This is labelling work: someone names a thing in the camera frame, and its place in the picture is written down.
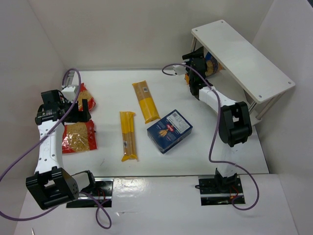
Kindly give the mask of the blue orange pasta bag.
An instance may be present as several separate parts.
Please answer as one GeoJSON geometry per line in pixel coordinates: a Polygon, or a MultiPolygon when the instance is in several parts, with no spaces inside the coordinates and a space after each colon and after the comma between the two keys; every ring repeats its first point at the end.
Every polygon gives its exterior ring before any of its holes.
{"type": "Polygon", "coordinates": [[[222,65],[217,61],[217,59],[210,52],[204,53],[204,49],[203,49],[203,57],[205,58],[206,65],[207,65],[207,72],[205,73],[205,77],[214,75],[223,69],[222,65]]]}

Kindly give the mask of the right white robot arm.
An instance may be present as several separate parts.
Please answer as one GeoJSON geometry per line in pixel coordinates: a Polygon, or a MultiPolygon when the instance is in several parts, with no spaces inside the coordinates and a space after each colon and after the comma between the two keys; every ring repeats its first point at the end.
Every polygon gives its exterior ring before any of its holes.
{"type": "Polygon", "coordinates": [[[185,78],[191,94],[206,103],[215,112],[221,107],[219,137],[224,143],[221,164],[215,171],[213,186],[220,193],[226,193],[236,186],[236,163],[240,159],[243,144],[252,134],[248,106],[223,95],[208,81],[209,77],[223,69],[222,65],[204,47],[182,56],[186,68],[185,78]]]}

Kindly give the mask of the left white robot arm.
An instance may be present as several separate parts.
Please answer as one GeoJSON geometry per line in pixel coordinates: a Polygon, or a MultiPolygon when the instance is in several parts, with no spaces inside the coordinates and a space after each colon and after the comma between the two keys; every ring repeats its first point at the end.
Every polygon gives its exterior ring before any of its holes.
{"type": "Polygon", "coordinates": [[[77,86],[70,85],[41,94],[43,104],[35,118],[41,140],[39,158],[26,187],[42,210],[79,197],[77,181],[64,169],[63,154],[97,148],[88,100],[78,92],[77,86]]]}

